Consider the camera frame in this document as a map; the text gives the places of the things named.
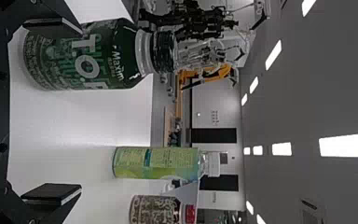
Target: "white table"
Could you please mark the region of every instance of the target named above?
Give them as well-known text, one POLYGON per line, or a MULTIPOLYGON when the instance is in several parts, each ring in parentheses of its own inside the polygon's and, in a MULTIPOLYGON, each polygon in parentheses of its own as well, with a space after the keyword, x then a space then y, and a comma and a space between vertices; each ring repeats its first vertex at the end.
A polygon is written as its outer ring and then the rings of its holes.
MULTIPOLYGON (((67 3, 80 22, 129 17, 120 0, 67 3)), ((163 186, 114 179, 111 171, 115 146, 150 145, 153 77, 128 91, 41 91, 26 77, 23 36, 18 31, 9 44, 8 180, 18 194, 46 182, 81 184, 66 223, 128 223, 131 196, 160 194, 163 186)))

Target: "wall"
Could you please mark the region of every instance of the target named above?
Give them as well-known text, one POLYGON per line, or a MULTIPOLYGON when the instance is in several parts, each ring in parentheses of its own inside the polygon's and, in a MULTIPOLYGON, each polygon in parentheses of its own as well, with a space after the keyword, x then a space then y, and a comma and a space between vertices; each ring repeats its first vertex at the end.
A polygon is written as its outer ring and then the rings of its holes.
POLYGON ((240 89, 231 88, 228 80, 206 83, 193 89, 193 128, 237 128, 238 144, 193 144, 201 150, 228 152, 228 164, 221 166, 221 174, 239 176, 239 192, 200 192, 199 208, 244 210, 244 178, 241 133, 240 89), (212 124, 211 111, 217 110, 219 124, 212 124))
POLYGON ((242 110, 243 140, 291 141, 293 157, 245 157, 246 199, 267 224, 301 223, 301 197, 325 207, 324 223, 358 223, 358 159, 322 158, 318 146, 321 137, 358 133, 358 1, 318 0, 306 18, 302 1, 288 0, 283 13, 271 2, 241 71, 241 95, 262 75, 242 110), (265 72, 278 39, 282 53, 265 72))

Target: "cable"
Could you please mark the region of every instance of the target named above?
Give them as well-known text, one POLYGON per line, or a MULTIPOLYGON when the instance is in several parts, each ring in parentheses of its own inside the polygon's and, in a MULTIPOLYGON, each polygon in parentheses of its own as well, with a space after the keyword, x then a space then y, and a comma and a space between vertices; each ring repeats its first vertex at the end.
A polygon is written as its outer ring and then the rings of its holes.
POLYGON ((255 3, 251 3, 251 4, 249 4, 249 5, 246 5, 246 6, 237 8, 237 9, 235 9, 235 10, 228 10, 227 12, 229 12, 229 13, 234 13, 234 12, 236 12, 236 11, 243 10, 244 8, 247 8, 247 7, 252 7, 252 6, 254 6, 254 5, 255 5, 255 3))

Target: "screw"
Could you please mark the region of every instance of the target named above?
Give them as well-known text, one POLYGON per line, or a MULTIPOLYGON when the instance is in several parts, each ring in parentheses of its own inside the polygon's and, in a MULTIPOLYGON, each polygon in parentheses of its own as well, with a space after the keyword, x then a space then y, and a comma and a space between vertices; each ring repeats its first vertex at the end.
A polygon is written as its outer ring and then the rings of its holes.
POLYGON ((0 79, 6 80, 7 79, 7 73, 6 72, 0 72, 0 79))
POLYGON ((0 144, 0 153, 5 153, 8 150, 8 145, 6 143, 0 144))

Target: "plastic bottle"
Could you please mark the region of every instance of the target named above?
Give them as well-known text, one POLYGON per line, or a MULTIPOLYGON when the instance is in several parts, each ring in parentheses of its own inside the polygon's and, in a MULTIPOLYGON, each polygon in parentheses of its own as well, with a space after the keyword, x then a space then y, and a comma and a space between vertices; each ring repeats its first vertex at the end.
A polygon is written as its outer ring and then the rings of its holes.
POLYGON ((85 23, 82 29, 80 39, 26 36, 25 65, 44 89, 129 89, 147 75, 175 70, 171 31, 146 33, 127 19, 85 23))

